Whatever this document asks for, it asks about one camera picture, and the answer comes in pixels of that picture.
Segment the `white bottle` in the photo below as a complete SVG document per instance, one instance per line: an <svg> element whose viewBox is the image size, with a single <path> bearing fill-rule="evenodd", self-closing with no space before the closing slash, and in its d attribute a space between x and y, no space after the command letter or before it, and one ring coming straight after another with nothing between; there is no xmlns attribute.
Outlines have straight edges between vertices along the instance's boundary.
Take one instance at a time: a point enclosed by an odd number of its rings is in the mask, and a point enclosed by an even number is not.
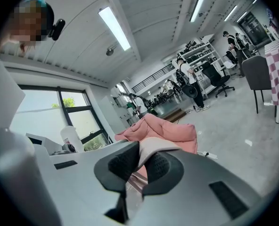
<svg viewBox="0 0 279 226"><path fill-rule="evenodd" d="M66 126L60 131L64 143L69 143L74 146L77 152L84 152L84 146L73 126Z"/></svg>

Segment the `wooden step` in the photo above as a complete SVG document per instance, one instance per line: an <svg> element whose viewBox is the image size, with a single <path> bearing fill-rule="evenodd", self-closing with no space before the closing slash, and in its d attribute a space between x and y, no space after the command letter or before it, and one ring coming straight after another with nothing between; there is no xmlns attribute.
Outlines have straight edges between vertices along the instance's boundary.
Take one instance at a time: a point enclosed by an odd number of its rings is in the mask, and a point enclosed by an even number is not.
<svg viewBox="0 0 279 226"><path fill-rule="evenodd" d="M173 111L169 112L166 114L162 119L163 120L168 120L168 118L173 117L174 115L180 113L182 110L180 108L176 108Z"/></svg>
<svg viewBox="0 0 279 226"><path fill-rule="evenodd" d="M166 120L169 122L175 122L177 120L179 120L180 118L184 117L187 113L185 113L184 111L179 111L178 113L174 114L173 116L167 118Z"/></svg>

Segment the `shoe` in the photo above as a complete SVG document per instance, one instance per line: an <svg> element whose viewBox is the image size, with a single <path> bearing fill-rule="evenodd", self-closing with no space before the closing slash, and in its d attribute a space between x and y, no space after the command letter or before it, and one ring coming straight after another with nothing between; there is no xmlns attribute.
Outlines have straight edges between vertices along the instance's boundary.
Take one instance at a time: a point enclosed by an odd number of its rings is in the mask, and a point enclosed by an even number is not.
<svg viewBox="0 0 279 226"><path fill-rule="evenodd" d="M205 107L201 108L200 110L201 110L201 111L205 111L205 110L207 110L208 108L210 108L210 106L209 106L209 105L207 105L207 106L205 106Z"/></svg>

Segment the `railing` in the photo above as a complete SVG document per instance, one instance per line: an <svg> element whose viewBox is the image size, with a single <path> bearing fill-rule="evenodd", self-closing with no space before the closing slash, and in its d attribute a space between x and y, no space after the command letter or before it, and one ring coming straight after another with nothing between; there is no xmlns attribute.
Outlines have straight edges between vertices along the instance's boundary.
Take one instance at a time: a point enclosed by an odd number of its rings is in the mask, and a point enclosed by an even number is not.
<svg viewBox="0 0 279 226"><path fill-rule="evenodd" d="M156 81L157 79L159 79L160 77L162 77L163 75L165 75L166 73L170 72L173 69L175 69L175 67L172 64L169 64L166 67L162 68L161 70L155 72L145 80L143 80L141 83L134 86L132 89L136 93L141 89L145 88L148 84L151 84L152 82Z"/></svg>

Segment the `green foliage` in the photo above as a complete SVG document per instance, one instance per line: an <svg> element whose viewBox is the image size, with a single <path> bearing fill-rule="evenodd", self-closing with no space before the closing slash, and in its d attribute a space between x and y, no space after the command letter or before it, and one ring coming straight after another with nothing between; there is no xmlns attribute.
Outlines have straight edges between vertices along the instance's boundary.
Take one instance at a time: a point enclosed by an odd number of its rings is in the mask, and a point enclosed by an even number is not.
<svg viewBox="0 0 279 226"><path fill-rule="evenodd" d="M84 144L84 151L91 151L99 149L100 147L104 147L106 145L106 141L104 139L103 134L99 134L95 138Z"/></svg>
<svg viewBox="0 0 279 226"><path fill-rule="evenodd" d="M63 98L63 103L65 107L75 107L74 98ZM59 108L59 105L52 103L51 108Z"/></svg>

